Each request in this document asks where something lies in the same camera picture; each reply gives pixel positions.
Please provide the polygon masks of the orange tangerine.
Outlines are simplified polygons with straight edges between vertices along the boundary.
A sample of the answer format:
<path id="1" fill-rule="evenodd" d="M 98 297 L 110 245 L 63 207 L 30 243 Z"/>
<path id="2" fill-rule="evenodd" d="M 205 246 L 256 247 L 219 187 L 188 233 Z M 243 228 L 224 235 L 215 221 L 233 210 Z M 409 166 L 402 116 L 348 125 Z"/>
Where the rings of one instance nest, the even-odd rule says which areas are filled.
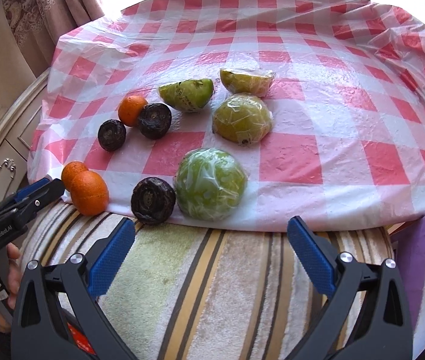
<path id="1" fill-rule="evenodd" d="M 101 175 L 92 171 L 77 174 L 71 183 L 71 198 L 75 208 L 86 216 L 106 211 L 109 203 L 107 185 Z"/>
<path id="2" fill-rule="evenodd" d="M 131 95 L 125 97 L 118 107 L 119 120 L 128 127 L 135 127 L 141 111 L 147 104 L 148 101 L 143 96 Z"/>
<path id="3" fill-rule="evenodd" d="M 80 161 L 72 161 L 64 166 L 61 173 L 61 180 L 64 184 L 64 188 L 69 191 L 73 183 L 73 179 L 81 172 L 88 171 L 88 167 Z"/>

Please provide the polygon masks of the dark purple fruit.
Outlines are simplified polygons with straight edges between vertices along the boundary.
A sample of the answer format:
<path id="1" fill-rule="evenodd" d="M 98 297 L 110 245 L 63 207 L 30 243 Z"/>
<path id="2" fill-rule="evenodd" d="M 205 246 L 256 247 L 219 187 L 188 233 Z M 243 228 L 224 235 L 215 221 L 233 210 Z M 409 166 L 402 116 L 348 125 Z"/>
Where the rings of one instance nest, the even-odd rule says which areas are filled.
<path id="1" fill-rule="evenodd" d="M 108 152 L 120 149 L 125 143 L 125 139 L 126 128 L 119 119 L 106 120 L 98 129 L 98 143 Z"/>
<path id="2" fill-rule="evenodd" d="M 172 123 L 172 112 L 163 103 L 146 105 L 138 116 L 138 129 L 146 138 L 158 140 L 162 138 Z"/>
<path id="3" fill-rule="evenodd" d="M 164 223 L 173 213 L 176 194 L 172 186 L 158 177 L 137 183 L 131 196 L 131 211 L 142 224 Z"/>

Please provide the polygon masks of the dark purple fruit front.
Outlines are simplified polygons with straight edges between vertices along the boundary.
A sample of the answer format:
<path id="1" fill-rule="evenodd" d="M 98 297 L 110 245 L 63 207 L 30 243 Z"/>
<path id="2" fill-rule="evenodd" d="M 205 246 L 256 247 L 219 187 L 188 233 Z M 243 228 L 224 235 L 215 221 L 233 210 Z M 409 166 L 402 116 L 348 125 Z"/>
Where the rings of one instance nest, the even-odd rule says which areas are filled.
<path id="1" fill-rule="evenodd" d="M 158 177 L 137 183 L 131 196 L 131 211 L 142 224 L 164 223 L 173 213 L 176 194 L 172 186 Z"/>

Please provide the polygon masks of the green round fruit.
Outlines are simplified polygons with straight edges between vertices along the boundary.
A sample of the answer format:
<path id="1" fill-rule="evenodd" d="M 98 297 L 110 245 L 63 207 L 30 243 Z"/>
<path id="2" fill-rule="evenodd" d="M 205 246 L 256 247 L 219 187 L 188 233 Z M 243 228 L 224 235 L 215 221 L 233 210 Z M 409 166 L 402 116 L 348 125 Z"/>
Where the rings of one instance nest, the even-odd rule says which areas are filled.
<path id="1" fill-rule="evenodd" d="M 247 183 L 240 162 L 216 148 L 188 152 L 173 179 L 179 209 L 202 221 L 219 221 L 231 215 L 241 203 Z"/>

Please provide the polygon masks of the yellow-green round fruit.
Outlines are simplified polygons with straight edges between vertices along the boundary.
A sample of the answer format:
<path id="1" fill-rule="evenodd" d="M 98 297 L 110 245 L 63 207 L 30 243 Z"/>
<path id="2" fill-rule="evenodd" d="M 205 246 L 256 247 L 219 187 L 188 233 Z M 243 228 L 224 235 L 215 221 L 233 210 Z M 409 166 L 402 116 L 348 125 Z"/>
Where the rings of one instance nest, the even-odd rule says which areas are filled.
<path id="1" fill-rule="evenodd" d="M 212 132 L 241 146 L 259 143 L 272 127 L 271 111 L 251 94 L 229 96 L 212 114 Z"/>

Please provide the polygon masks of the cream carved cabinet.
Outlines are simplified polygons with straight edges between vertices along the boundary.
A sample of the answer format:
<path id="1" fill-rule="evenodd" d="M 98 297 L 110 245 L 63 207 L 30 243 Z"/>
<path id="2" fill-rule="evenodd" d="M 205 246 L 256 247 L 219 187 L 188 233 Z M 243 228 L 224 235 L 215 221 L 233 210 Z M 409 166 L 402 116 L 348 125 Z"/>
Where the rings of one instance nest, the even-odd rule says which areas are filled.
<path id="1" fill-rule="evenodd" d="M 49 72 L 43 72 L 5 109 L 0 106 L 0 202 L 28 184 L 27 160 L 41 119 Z"/>

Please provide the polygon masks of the pink patterned curtain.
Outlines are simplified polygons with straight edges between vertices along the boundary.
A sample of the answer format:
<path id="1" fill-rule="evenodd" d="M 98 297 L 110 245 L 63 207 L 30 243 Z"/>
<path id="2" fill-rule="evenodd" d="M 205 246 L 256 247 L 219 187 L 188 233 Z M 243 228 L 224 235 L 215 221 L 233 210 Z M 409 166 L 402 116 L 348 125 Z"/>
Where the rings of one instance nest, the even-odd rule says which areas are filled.
<path id="1" fill-rule="evenodd" d="M 21 54 L 35 76 L 51 64 L 58 39 L 104 15 L 100 0 L 2 0 Z"/>

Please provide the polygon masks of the wrapped green fruit half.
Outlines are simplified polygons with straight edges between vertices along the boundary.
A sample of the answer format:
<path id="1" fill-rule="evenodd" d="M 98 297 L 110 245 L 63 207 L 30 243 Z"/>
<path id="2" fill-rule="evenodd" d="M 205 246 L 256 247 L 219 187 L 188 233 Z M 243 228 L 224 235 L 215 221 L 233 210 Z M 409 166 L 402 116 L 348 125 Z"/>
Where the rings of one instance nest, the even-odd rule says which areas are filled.
<path id="1" fill-rule="evenodd" d="M 183 80 L 160 86 L 162 100 L 180 112 L 195 113 L 202 110 L 213 96 L 214 86 L 211 79 Z"/>

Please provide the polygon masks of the red white checkered tablecloth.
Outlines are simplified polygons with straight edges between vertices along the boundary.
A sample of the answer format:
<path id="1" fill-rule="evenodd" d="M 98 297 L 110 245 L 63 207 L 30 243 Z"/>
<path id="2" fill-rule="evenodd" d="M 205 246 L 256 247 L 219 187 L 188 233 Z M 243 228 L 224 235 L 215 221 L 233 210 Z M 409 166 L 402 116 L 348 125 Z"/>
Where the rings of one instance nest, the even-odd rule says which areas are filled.
<path id="1" fill-rule="evenodd" d="M 146 0 L 56 46 L 28 177 L 84 163 L 129 214 L 356 230 L 425 215 L 425 24 L 367 0 Z"/>

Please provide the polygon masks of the wrapped yellow fruit half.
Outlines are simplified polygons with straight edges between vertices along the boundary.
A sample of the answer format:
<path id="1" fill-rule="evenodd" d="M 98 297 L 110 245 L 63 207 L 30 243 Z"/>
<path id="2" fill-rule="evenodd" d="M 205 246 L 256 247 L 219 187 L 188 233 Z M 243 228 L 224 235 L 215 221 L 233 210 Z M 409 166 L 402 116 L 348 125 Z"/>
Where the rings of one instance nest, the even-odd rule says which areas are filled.
<path id="1" fill-rule="evenodd" d="M 273 84 L 275 73 L 266 70 L 223 68 L 220 70 L 220 78 L 231 94 L 252 94 L 263 98 Z"/>

